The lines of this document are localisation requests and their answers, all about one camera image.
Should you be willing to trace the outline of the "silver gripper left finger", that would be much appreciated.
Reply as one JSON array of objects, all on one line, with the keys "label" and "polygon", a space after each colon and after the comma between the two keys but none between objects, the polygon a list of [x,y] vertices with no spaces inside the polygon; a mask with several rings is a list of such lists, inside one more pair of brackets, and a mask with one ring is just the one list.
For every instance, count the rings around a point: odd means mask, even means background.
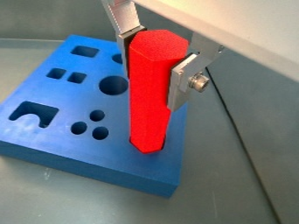
[{"label": "silver gripper left finger", "polygon": [[144,31],[132,0],[101,0],[108,19],[116,32],[116,43],[121,52],[124,73],[128,76],[128,47],[134,35]]}]

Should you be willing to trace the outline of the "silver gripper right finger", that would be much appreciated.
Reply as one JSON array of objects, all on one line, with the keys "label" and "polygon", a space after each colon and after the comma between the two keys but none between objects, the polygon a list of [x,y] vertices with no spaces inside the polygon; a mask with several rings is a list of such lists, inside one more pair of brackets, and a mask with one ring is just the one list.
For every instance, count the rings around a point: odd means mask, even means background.
[{"label": "silver gripper right finger", "polygon": [[166,99],[166,107],[170,111],[176,111],[188,101],[192,90],[198,93],[205,90],[209,79],[202,71],[224,52],[224,46],[194,32],[188,52],[189,54],[173,66],[170,72]]}]

